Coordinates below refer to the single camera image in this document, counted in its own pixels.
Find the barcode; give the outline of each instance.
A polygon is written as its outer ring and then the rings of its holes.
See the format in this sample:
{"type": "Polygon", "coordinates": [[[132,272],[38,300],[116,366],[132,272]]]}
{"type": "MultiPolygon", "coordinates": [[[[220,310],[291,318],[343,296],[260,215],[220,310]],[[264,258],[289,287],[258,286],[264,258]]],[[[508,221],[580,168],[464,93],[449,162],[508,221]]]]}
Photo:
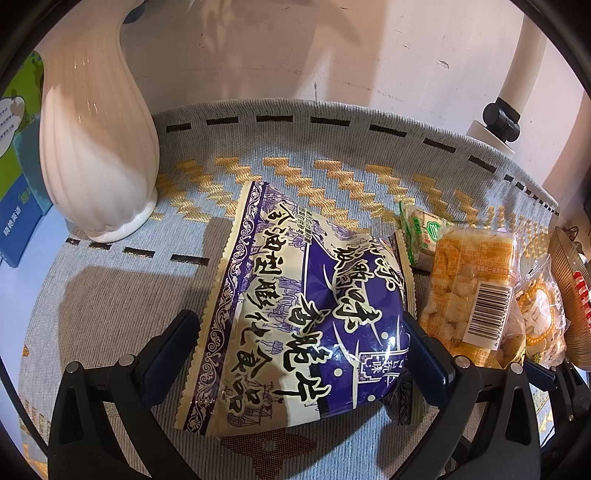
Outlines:
{"type": "Polygon", "coordinates": [[[462,339],[466,343],[497,350],[501,341],[513,288],[478,282],[476,301],[462,339]]]}

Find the blue book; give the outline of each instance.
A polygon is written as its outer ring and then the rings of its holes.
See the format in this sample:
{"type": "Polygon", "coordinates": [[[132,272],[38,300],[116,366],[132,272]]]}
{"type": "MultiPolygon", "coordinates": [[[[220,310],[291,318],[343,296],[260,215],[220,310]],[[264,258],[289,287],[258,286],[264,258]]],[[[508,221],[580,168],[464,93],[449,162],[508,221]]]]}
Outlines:
{"type": "Polygon", "coordinates": [[[39,161],[42,81],[33,52],[0,98],[0,255],[11,267],[51,206],[39,161]]]}

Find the black plastic mount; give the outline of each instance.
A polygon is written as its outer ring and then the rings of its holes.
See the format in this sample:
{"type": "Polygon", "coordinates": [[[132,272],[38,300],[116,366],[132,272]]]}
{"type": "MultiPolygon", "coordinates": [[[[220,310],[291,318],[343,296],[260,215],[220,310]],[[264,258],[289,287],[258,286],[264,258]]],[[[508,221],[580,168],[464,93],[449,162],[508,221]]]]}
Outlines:
{"type": "MultiPolygon", "coordinates": [[[[434,480],[453,458],[453,480],[567,478],[591,467],[591,392],[565,361],[553,371],[526,361],[522,368],[476,367],[428,337],[408,313],[407,367],[425,399],[439,408],[412,454],[392,480],[434,480]],[[556,434],[540,449],[530,382],[550,394],[556,434]],[[475,404],[488,402],[472,441],[463,432],[475,404]]],[[[132,469],[115,438],[103,402],[115,403],[125,430],[152,479],[199,480],[150,413],[161,403],[199,332],[197,316],[183,310],[137,357],[112,367],[66,367],[57,394],[49,441],[50,480],[148,479],[132,469]]]]}
{"type": "Polygon", "coordinates": [[[502,98],[489,103],[482,112],[486,128],[502,142],[514,142],[519,137],[520,115],[502,98]]]}
{"type": "Polygon", "coordinates": [[[47,457],[51,480],[149,479],[127,463],[103,402],[115,404],[152,479],[199,480],[150,412],[162,403],[199,334],[199,318],[181,311],[162,335],[112,367],[71,362],[61,379],[47,457]]]}

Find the transparent plastic bag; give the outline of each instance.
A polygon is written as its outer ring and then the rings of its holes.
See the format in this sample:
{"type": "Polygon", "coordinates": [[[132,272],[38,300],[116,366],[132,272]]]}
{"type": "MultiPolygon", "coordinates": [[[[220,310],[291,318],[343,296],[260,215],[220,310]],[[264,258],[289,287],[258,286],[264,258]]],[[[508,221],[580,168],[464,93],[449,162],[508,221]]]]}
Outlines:
{"type": "Polygon", "coordinates": [[[525,356],[525,319],[513,298],[509,307],[509,315],[501,336],[501,344],[496,351],[496,363],[493,367],[505,368],[511,362],[523,364],[525,356]]]}
{"type": "Polygon", "coordinates": [[[420,323],[452,355],[492,367],[513,288],[512,233],[448,226],[439,232],[430,292],[420,323]]]}
{"type": "Polygon", "coordinates": [[[539,257],[515,289],[515,298],[525,319],[525,354],[545,367],[564,359],[567,319],[551,269],[550,254],[539,257]]]}

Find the snack bag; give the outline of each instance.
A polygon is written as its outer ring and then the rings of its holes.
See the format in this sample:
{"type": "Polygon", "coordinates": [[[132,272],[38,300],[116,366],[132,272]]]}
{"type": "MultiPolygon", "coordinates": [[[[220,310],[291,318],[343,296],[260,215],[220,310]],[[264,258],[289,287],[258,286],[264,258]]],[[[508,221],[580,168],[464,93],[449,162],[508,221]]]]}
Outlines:
{"type": "Polygon", "coordinates": [[[406,205],[400,202],[399,206],[411,266],[430,272],[433,269],[439,230],[449,224],[447,220],[420,208],[413,207],[408,213],[406,205]]]}
{"type": "Polygon", "coordinates": [[[421,326],[453,356],[491,367],[515,285],[516,239],[512,233],[459,226],[439,234],[421,326]]]}
{"type": "Polygon", "coordinates": [[[525,353],[534,362],[547,368],[564,360],[564,331],[567,327],[560,290],[550,268],[550,254],[539,257],[515,293],[525,319],[525,353]]]}
{"type": "Polygon", "coordinates": [[[404,241],[393,239],[351,232],[268,183],[245,183],[177,428],[263,432],[388,393],[408,351],[402,313],[414,313],[404,241]]]}

